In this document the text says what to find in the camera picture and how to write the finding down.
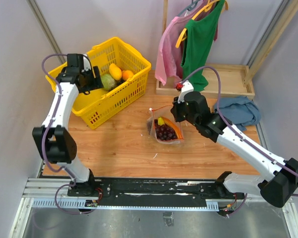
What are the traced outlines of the clear zip top bag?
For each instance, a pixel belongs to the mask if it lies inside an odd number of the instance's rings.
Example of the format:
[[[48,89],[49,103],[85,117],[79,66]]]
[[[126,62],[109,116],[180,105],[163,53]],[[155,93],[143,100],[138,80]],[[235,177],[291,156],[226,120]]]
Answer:
[[[149,108],[147,130],[151,137],[162,144],[179,144],[184,141],[181,124],[176,122],[171,113],[172,105],[158,109]]]

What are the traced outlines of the yellow toy banana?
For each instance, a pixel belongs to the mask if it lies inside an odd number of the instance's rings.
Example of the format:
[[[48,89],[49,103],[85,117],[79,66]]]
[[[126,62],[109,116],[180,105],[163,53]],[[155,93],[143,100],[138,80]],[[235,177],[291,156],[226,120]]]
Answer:
[[[165,124],[164,119],[163,119],[162,117],[159,117],[159,118],[157,119],[157,124],[158,124],[159,126],[164,125],[164,124]]]

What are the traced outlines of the dark purple toy grapes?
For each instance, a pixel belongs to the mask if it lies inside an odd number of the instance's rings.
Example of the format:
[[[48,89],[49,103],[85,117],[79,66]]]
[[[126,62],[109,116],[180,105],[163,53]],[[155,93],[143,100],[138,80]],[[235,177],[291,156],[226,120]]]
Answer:
[[[177,139],[177,135],[175,131],[168,125],[164,124],[159,126],[157,124],[157,119],[154,120],[154,128],[156,137],[160,141],[171,141]]]

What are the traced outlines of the toy pork meat slab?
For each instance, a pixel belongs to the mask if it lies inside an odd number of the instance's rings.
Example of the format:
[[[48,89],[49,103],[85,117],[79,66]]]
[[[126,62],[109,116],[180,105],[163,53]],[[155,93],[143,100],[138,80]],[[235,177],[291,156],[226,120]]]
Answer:
[[[175,134],[177,135],[178,139],[184,139],[183,134],[182,134],[182,130],[181,130],[181,126],[177,126],[175,123],[173,123],[168,118],[165,118],[165,117],[162,117],[162,118],[164,120],[164,123],[166,125],[170,126],[175,131]]]

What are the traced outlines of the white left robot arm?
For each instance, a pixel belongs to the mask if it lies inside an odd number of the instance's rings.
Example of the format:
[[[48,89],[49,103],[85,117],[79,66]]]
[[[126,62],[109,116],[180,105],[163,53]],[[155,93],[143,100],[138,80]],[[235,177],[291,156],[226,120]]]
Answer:
[[[45,165],[54,173],[65,171],[71,178],[69,196],[93,196],[94,175],[77,155],[77,145],[68,131],[72,107],[80,94],[89,95],[103,87],[99,71],[86,54],[67,54],[67,64],[57,76],[44,73],[56,85],[51,108],[32,136]]]

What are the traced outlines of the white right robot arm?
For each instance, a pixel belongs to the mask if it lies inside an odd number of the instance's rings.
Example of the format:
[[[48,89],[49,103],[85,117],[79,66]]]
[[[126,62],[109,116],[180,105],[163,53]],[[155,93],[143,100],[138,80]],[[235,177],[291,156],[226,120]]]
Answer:
[[[224,172],[217,179],[216,195],[227,198],[232,193],[253,194],[282,208],[298,188],[298,161],[269,152],[220,114],[212,113],[206,98],[194,91],[190,82],[178,83],[176,89],[180,95],[174,98],[171,109],[175,121],[192,124],[203,137],[230,149],[260,174]]]

